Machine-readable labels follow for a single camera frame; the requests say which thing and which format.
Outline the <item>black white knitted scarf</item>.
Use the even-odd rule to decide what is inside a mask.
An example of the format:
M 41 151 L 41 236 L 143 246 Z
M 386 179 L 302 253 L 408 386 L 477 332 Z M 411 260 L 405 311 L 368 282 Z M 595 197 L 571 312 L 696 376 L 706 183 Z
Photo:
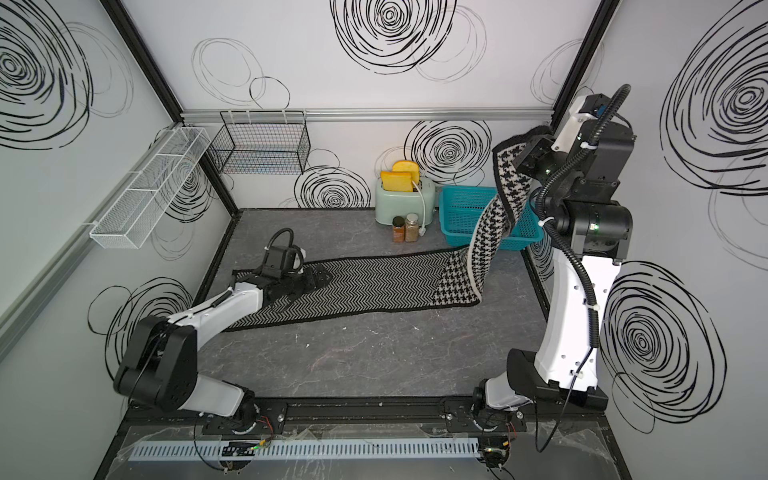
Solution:
M 363 313 L 399 313 L 471 307 L 479 304 L 491 262 L 529 205 L 531 179 L 514 158 L 537 133 L 537 126 L 492 149 L 495 197 L 487 204 L 468 246 L 394 256 L 346 257 L 306 262 L 332 274 L 326 287 L 299 299 L 282 299 L 247 315 L 232 330 L 312 322 Z

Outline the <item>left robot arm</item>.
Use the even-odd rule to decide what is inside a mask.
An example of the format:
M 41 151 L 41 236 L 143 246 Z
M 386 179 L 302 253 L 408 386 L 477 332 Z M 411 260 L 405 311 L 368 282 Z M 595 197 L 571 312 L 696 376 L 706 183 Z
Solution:
M 114 391 L 165 413 L 192 411 L 249 429 L 259 417 L 253 392 L 200 374 L 199 350 L 243 317 L 282 299 L 295 301 L 330 281 L 325 268 L 305 264 L 303 249 L 269 246 L 261 266 L 223 293 L 186 311 L 138 321 L 114 375 Z

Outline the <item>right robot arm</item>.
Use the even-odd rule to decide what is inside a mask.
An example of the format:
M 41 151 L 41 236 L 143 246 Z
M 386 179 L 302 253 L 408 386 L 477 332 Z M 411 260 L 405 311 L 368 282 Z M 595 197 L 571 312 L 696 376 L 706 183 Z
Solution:
M 560 402 L 603 411 L 598 350 L 605 302 L 626 259 L 629 210 L 612 196 L 634 148 L 607 107 L 579 107 L 559 135 L 548 127 L 493 150 L 497 195 L 486 211 L 515 220 L 530 208 L 552 248 L 553 297 L 538 351 L 513 349 L 505 371 L 476 388 L 476 404 L 514 411 Z

